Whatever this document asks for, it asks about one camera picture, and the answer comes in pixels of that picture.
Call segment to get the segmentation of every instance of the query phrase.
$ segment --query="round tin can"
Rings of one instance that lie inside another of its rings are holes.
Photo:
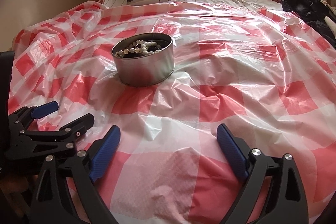
[[[162,50],[134,58],[121,58],[116,55],[137,40],[155,41],[161,45]],[[175,68],[172,39],[164,33],[143,33],[126,38],[115,44],[112,55],[120,80],[130,86],[155,85],[167,79]]]

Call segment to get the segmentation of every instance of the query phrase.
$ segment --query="plastic tablecloth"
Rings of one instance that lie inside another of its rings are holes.
[[[173,38],[175,70],[158,85],[125,86],[111,49],[146,32]],[[120,127],[118,150],[96,182],[120,224],[219,223],[241,187],[216,142],[223,122],[266,155],[294,156],[310,222],[335,192],[336,51],[294,14],[86,2],[22,30],[14,49],[10,112],[56,100],[58,112],[38,121],[42,130],[92,113],[78,149]]]

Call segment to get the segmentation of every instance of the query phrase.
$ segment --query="pile of clothes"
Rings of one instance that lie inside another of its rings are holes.
[[[336,48],[336,8],[326,0],[281,0],[285,12],[295,12]]]

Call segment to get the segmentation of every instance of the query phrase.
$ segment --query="metal screw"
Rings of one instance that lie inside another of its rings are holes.
[[[292,160],[293,159],[293,156],[291,154],[286,154],[285,155],[285,159],[286,160]]]
[[[73,143],[67,143],[66,147],[67,148],[73,148],[74,144]]]
[[[252,154],[255,156],[260,156],[261,151],[258,148],[254,148],[252,149]]]
[[[47,161],[47,162],[50,162],[50,161],[52,161],[54,159],[54,156],[53,155],[49,155],[49,156],[46,156],[45,157],[45,160]]]
[[[79,150],[78,152],[77,152],[77,156],[78,157],[84,157],[86,155],[86,151],[85,150]]]

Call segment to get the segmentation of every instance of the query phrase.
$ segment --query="jewelry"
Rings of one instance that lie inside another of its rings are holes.
[[[127,54],[135,54],[135,56],[132,57],[139,57],[141,54],[143,56],[154,54],[156,52],[160,52],[162,50],[162,47],[160,44],[158,44],[155,41],[147,41],[144,40],[137,40],[134,41],[132,44],[129,45],[129,47],[125,48],[124,50],[118,51],[115,56],[125,58]]]

